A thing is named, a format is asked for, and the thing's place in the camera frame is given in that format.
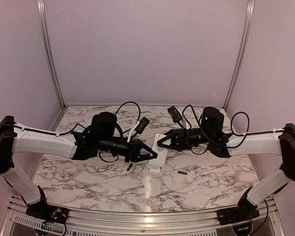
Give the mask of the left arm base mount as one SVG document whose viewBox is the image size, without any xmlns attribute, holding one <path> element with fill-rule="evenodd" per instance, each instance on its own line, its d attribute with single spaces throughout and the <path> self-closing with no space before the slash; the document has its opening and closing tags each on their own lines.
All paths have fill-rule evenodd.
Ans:
<svg viewBox="0 0 295 236">
<path fill-rule="evenodd" d="M 42 219 L 47 222 L 56 222 L 64 224 L 67 221 L 69 209 L 65 207 L 48 205 L 45 209 L 31 209 L 27 208 L 26 215 Z"/>
</svg>

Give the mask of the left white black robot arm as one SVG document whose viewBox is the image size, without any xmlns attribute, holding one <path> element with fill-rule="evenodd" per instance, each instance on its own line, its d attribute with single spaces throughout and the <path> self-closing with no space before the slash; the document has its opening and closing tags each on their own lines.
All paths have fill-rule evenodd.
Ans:
<svg viewBox="0 0 295 236">
<path fill-rule="evenodd" d="M 0 123 L 0 176 L 42 219 L 52 215 L 52 206 L 47 203 L 43 190 L 13 161 L 13 154 L 19 152 L 51 154 L 72 160 L 88 160 L 107 152 L 123 156 L 126 163 L 139 163 L 158 156 L 142 141 L 124 137 L 117 116 L 110 112 L 94 115 L 83 132 L 66 133 L 34 129 L 16 123 L 13 116 L 6 116 Z"/>
</svg>

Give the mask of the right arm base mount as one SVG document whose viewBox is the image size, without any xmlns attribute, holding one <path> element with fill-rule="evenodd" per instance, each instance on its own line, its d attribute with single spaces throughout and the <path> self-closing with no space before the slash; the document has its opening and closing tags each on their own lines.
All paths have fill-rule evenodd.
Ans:
<svg viewBox="0 0 295 236">
<path fill-rule="evenodd" d="M 217 211 L 217 218 L 220 225 L 227 225 L 252 220 L 253 218 L 257 218 L 259 216 L 260 213 L 256 208 L 248 210 L 244 207 L 235 206 L 220 209 Z"/>
</svg>

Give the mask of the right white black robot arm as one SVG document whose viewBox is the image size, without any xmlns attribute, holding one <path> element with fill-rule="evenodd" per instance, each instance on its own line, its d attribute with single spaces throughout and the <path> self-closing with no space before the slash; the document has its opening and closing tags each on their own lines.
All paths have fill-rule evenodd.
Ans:
<svg viewBox="0 0 295 236">
<path fill-rule="evenodd" d="M 243 134 L 222 131 L 224 115 L 214 107 L 205 107 L 196 119 L 198 128 L 181 126 L 172 129 L 157 141 L 162 148 L 183 151 L 206 144 L 207 150 L 219 158 L 250 154 L 273 154 L 282 157 L 279 170 L 250 187 L 240 198 L 234 216 L 244 220 L 268 196 L 295 181 L 295 125 L 287 123 L 282 129 Z"/>
</svg>

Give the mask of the white remote control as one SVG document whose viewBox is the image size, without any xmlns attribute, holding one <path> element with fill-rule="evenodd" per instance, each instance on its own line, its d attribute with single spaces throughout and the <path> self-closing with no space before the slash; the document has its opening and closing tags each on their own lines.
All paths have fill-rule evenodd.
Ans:
<svg viewBox="0 0 295 236">
<path fill-rule="evenodd" d="M 157 158 L 151 159 L 148 161 L 147 165 L 147 172 L 150 174 L 158 174 L 160 175 L 163 171 L 168 149 L 165 147 L 160 147 L 157 142 L 164 138 L 165 135 L 163 134 L 156 134 L 154 136 L 153 144 L 152 144 L 152 150 L 157 153 Z"/>
</svg>

